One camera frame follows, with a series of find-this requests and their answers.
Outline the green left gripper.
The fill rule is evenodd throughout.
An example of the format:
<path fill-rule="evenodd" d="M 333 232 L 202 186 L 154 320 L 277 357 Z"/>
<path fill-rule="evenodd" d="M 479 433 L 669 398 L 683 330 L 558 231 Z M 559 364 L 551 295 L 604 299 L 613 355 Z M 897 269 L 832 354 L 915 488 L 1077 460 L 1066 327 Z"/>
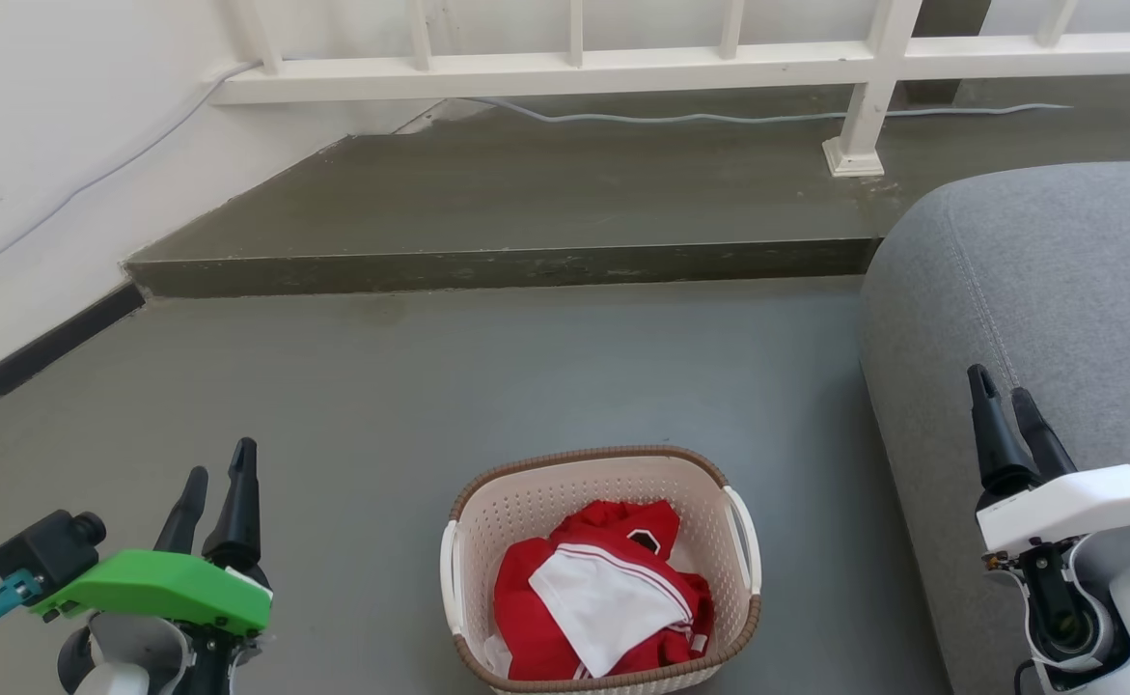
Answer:
<path fill-rule="evenodd" d="M 66 588 L 34 603 L 37 616 L 124 613 L 236 636 L 268 629 L 272 588 L 260 567 L 261 495 L 257 441 L 240 438 L 228 469 L 229 488 L 203 558 L 193 554 L 206 510 L 208 472 L 195 466 L 163 524 L 153 550 L 127 549 L 101 561 Z"/>

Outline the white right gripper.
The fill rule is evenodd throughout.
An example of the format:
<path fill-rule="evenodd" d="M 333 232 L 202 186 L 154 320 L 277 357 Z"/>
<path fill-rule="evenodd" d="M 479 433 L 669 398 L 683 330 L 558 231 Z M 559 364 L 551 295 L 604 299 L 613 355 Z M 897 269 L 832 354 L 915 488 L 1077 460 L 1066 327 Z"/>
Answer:
<path fill-rule="evenodd" d="M 982 494 L 1012 494 L 977 512 L 985 551 L 1018 557 L 1033 540 L 1062 542 L 1130 525 L 1129 463 L 1078 471 L 1028 388 L 1015 386 L 1012 412 L 1032 461 L 1009 429 L 992 375 L 974 364 L 967 377 Z"/>

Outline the beige plastic laundry basket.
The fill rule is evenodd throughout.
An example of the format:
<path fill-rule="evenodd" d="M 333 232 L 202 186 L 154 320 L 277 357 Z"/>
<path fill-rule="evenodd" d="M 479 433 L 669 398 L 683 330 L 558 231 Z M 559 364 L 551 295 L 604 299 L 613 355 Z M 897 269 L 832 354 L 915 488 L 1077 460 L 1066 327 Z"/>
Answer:
<path fill-rule="evenodd" d="M 670 502 L 680 518 L 670 563 L 699 573 L 715 622 L 699 659 L 586 681 L 511 681 L 485 643 L 497 632 L 492 601 L 508 548 L 544 538 L 592 501 Z M 462 490 L 440 549 L 441 593 L 463 664 L 493 695 L 670 695 L 707 681 L 741 653 L 760 619 L 760 549 L 753 516 L 719 467 L 670 445 L 582 450 L 508 463 Z"/>

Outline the grey fabric sofa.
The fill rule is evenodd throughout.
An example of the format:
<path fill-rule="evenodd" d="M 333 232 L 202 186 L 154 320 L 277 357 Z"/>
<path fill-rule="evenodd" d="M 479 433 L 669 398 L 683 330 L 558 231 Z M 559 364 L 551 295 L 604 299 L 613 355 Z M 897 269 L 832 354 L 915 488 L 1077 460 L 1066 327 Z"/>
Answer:
<path fill-rule="evenodd" d="M 890 229 L 861 289 L 861 365 L 951 695 L 1010 695 L 1031 654 L 975 510 L 974 364 L 1027 388 L 1077 469 L 1130 463 L 1130 162 L 958 181 Z"/>

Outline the black baseboard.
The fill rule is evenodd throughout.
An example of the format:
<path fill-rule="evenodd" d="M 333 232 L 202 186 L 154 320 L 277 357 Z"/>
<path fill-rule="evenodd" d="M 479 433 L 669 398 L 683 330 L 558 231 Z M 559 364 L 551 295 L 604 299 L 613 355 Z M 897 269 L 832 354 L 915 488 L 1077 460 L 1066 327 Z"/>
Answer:
<path fill-rule="evenodd" d="M 62 359 L 67 353 L 87 344 L 102 330 L 131 316 L 138 309 L 145 307 L 145 304 L 144 294 L 133 283 L 124 283 L 119 289 L 110 292 L 34 342 L 6 356 L 5 360 L 0 360 L 0 399 L 47 370 L 53 362 Z"/>

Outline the white garment with red stripes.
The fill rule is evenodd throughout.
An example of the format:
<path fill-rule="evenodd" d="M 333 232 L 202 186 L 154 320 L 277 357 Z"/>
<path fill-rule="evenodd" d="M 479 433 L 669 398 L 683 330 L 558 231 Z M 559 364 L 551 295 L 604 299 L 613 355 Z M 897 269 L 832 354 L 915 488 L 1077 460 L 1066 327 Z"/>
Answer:
<path fill-rule="evenodd" d="M 694 620 L 692 603 L 663 573 L 598 545 L 557 545 L 529 584 L 597 678 L 612 674 L 624 655 L 660 629 Z"/>

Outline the raised concrete step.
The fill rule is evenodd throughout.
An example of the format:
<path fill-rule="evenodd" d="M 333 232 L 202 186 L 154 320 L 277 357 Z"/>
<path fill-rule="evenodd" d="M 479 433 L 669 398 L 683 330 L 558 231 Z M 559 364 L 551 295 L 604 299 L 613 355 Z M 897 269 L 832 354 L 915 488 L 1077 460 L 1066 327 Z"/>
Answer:
<path fill-rule="evenodd" d="M 1130 160 L 1130 75 L 970 79 L 893 101 L 885 173 L 831 176 L 846 87 L 449 102 L 345 138 L 127 260 L 150 298 L 529 289 L 862 273 L 930 190 Z"/>

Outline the white railing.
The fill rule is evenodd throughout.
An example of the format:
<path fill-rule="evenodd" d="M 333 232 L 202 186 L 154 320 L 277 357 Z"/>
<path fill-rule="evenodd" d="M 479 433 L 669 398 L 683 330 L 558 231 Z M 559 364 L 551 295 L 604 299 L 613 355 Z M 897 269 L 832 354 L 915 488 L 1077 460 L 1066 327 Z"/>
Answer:
<path fill-rule="evenodd" d="M 823 145 L 837 179 L 879 177 L 879 133 L 901 82 L 1130 73 L 1130 32 L 1076 34 L 1081 0 L 1050 0 L 1031 34 L 918 37 L 923 0 L 877 0 L 857 41 L 748 44 L 747 0 L 723 0 L 714 45 L 591 51 L 586 0 L 565 0 L 559 52 L 440 54 L 425 0 L 402 0 L 409 57 L 292 58 L 273 40 L 260 0 L 237 0 L 240 26 L 255 51 L 208 89 L 225 106 L 418 98 L 573 96 L 645 92 L 725 92 L 794 85 L 851 85 L 838 136 Z"/>

